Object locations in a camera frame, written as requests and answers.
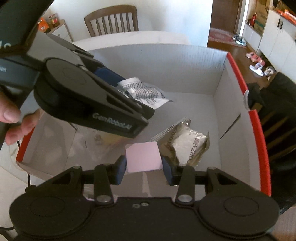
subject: pink slipper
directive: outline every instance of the pink slipper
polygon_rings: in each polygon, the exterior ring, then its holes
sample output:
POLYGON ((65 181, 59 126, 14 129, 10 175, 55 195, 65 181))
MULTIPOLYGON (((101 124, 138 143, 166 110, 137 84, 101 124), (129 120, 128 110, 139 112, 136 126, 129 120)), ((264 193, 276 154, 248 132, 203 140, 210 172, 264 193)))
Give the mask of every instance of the pink slipper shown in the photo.
POLYGON ((251 61, 253 63, 260 63, 260 64, 262 64, 262 66, 265 65, 265 61, 263 59, 261 59, 261 57, 259 57, 259 56, 256 56, 254 58, 251 58, 251 61))
POLYGON ((255 57, 257 57, 257 55, 254 52, 251 52, 251 53, 247 53, 246 57, 247 58, 255 58, 255 57))

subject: wooden floor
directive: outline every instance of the wooden floor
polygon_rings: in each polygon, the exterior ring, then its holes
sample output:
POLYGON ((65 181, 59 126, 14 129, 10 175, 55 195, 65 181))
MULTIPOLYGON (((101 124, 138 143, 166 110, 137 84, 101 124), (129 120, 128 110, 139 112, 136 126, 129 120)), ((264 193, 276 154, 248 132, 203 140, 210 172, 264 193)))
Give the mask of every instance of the wooden floor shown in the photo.
POLYGON ((260 88, 267 86, 267 77, 260 77, 249 69, 250 65, 255 65, 250 59, 246 57, 246 53, 251 52, 250 49, 213 41, 208 41, 207 46, 209 48, 221 49, 223 51, 230 52, 236 61, 237 66, 239 67, 246 83, 257 82, 260 88))
MULTIPOLYGON (((249 69, 249 66, 253 63, 246 57, 246 53, 251 52, 250 49, 213 41, 208 41, 207 46, 210 48, 221 49, 230 52, 236 61, 246 83, 257 82, 260 88, 267 86, 267 77, 260 77, 249 69)), ((290 208, 279 217, 272 234, 279 241, 296 241, 296 207, 290 208)))

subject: cardboard box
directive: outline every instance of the cardboard box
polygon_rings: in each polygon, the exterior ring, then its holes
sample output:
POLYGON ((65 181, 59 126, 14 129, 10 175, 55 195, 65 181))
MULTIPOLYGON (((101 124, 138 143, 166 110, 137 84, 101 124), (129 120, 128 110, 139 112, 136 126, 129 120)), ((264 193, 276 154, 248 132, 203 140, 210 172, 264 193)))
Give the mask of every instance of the cardboard box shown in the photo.
MULTIPOLYGON (((123 45, 90 52, 121 76, 138 77, 159 87, 173 100, 156 109, 148 127, 130 143, 150 141, 187 116, 192 120, 192 129, 210 135, 210 148, 196 170, 217 167, 271 194, 260 120, 255 110, 245 107, 247 86, 230 53, 179 44, 123 45)), ((48 115, 46 118, 37 125, 31 140, 23 141, 28 147, 19 162, 20 167, 39 178, 46 180, 74 165, 93 169, 99 164, 114 163, 125 154, 126 142, 104 158, 96 159, 89 151, 89 142, 84 142, 85 136, 75 132, 68 123, 48 115)), ((111 189, 118 196, 174 198, 178 187, 167 185, 162 170, 156 170, 126 174, 122 184, 111 189)), ((196 185, 196 199, 204 195, 204 187, 196 185)))
POLYGON ((254 25, 254 30, 256 30, 260 35, 264 32, 264 27, 267 20, 268 12, 266 11, 267 7, 269 7, 270 0, 259 0, 257 2, 256 7, 256 21, 254 25))

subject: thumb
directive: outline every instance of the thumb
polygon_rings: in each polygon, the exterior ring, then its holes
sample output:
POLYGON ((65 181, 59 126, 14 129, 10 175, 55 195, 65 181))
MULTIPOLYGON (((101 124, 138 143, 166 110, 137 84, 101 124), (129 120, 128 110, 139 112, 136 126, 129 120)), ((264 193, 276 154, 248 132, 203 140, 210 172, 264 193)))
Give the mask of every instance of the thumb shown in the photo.
POLYGON ((0 91, 0 122, 17 123, 21 112, 17 106, 0 91))

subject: brown wooden door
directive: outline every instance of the brown wooden door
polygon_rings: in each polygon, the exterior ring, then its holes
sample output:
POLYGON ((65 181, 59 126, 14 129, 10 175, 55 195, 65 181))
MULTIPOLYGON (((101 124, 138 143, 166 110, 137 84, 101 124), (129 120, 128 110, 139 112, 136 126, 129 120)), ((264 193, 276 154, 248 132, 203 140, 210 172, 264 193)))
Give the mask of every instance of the brown wooden door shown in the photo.
POLYGON ((213 0, 211 28, 234 33, 240 0, 213 0))

